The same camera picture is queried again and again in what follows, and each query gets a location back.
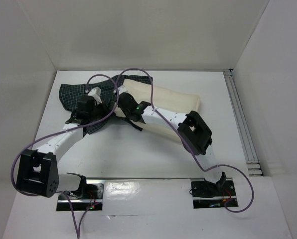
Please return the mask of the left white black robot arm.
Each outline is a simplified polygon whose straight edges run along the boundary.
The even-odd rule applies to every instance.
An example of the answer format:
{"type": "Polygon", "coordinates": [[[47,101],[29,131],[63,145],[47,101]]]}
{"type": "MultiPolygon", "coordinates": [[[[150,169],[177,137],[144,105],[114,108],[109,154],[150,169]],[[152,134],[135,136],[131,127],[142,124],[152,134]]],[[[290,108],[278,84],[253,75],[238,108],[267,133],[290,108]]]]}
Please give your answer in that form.
{"type": "Polygon", "coordinates": [[[59,189],[61,158],[83,139],[89,127],[103,122],[112,113],[97,93],[82,96],[62,131],[43,137],[47,143],[37,149],[27,147],[20,153],[15,189],[28,196],[52,197],[59,189]]]}

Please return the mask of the cream white pillow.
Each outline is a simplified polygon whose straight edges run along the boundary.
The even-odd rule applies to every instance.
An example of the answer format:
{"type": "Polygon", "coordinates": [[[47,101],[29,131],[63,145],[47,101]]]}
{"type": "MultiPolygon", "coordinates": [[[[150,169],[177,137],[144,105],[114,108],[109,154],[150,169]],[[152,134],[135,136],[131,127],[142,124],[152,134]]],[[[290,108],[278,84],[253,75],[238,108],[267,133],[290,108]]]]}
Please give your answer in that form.
{"type": "MultiPolygon", "coordinates": [[[[125,80],[124,85],[128,93],[133,96],[137,103],[142,101],[150,102],[151,89],[153,88],[153,104],[159,111],[162,109],[176,113],[189,113],[190,111],[199,111],[201,100],[198,95],[186,94],[177,91],[172,91],[159,86],[151,86],[144,83],[139,83],[130,79],[125,80]]],[[[180,138],[169,126],[159,126],[156,124],[144,124],[135,122],[143,130],[159,134],[176,142],[181,142],[180,138]]]]}

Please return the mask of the dark blue checkered pillowcase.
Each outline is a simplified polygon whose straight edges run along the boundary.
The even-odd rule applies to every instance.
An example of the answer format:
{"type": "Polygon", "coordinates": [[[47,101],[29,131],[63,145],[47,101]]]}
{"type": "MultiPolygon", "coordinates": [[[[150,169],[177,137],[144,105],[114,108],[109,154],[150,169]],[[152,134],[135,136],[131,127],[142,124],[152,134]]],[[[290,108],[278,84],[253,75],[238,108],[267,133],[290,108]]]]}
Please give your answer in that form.
{"type": "Polygon", "coordinates": [[[114,103],[116,102],[116,97],[114,95],[115,87],[113,82],[118,82],[117,86],[119,87],[121,85],[126,85],[125,80],[127,79],[147,85],[151,84],[151,81],[147,76],[122,75],[118,77],[115,75],[112,77],[112,80],[105,80],[94,84],[62,84],[59,89],[59,99],[64,109],[70,111],[71,115],[73,116],[77,110],[78,100],[87,94],[86,90],[99,87],[101,89],[101,99],[108,105],[109,110],[111,110],[114,106],[114,103]]]}

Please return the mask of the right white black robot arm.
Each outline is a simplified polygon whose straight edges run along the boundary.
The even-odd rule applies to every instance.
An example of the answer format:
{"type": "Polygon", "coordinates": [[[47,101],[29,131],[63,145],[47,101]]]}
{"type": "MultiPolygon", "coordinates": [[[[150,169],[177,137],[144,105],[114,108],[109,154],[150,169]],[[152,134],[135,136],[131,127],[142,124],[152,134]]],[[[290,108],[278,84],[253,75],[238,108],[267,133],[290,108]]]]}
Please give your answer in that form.
{"type": "Polygon", "coordinates": [[[137,103],[127,92],[119,94],[118,107],[133,122],[173,129],[184,148],[194,157],[207,155],[207,149],[212,144],[212,131],[198,112],[184,114],[154,108],[149,102],[137,103]]]}

